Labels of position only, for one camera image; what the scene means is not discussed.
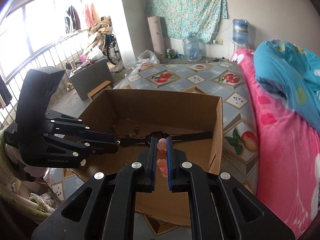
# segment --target window frame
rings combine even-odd
[[[26,4],[32,2],[34,0],[28,0],[27,2],[23,3],[22,5],[20,5],[18,8],[15,8],[14,11],[12,12],[9,12],[9,14],[7,15],[7,17],[12,14],[13,12],[15,12],[16,10],[22,8],[22,21],[23,21],[23,27],[24,27],[24,30],[26,32],[26,38],[27,38],[27,45],[28,45],[28,49],[29,49],[29,53],[30,53],[30,56],[27,57],[19,66],[17,66],[14,70],[12,70],[12,72],[7,76],[5,77],[4,76],[4,72],[3,72],[3,69],[2,69],[2,66],[0,65],[0,75],[2,76],[3,78],[3,81],[4,83],[7,84],[7,82],[9,82],[11,80],[11,77],[23,66],[25,65],[29,60],[31,60],[32,58],[34,58],[36,55],[38,54],[41,54],[42,51],[46,50],[48,47],[51,47],[52,45],[54,45],[55,43],[57,43],[57,41],[54,41],[52,43],[49,43],[49,44],[46,44],[44,45],[42,48],[38,49],[37,51],[33,51],[32,47],[31,47],[31,42],[30,42],[30,38],[28,36],[28,32],[27,32],[27,23],[26,23]]]

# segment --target dark cloth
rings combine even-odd
[[[71,23],[69,17],[64,18],[66,23],[66,33],[72,33],[77,30],[80,30],[81,29],[80,19],[76,9],[71,5],[66,11],[66,13],[71,17],[71,20],[72,20],[72,23]]]
[[[7,89],[7,86],[4,84],[2,78],[0,78],[0,95],[3,99],[3,101],[5,102],[5,105],[8,106],[10,104],[11,99],[12,99],[12,95],[10,94],[9,90]]]

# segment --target pile of clothes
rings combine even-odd
[[[106,44],[106,35],[112,33],[111,17],[105,17],[103,21],[89,28],[88,31],[88,47],[84,49],[83,55],[86,56],[92,48],[98,47],[101,51],[104,50]]]

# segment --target white plastic bag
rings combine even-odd
[[[94,47],[92,50],[88,53],[88,59],[92,61],[97,61],[98,59],[101,59],[103,57],[103,53],[99,47]]]
[[[160,64],[160,60],[157,58],[156,54],[150,50],[146,50],[144,53],[140,54],[138,60],[139,61],[130,62],[128,68],[139,68],[142,64]]]

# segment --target blue blanket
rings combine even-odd
[[[274,39],[258,46],[254,66],[261,87],[284,94],[293,109],[320,134],[320,58],[307,49]]]

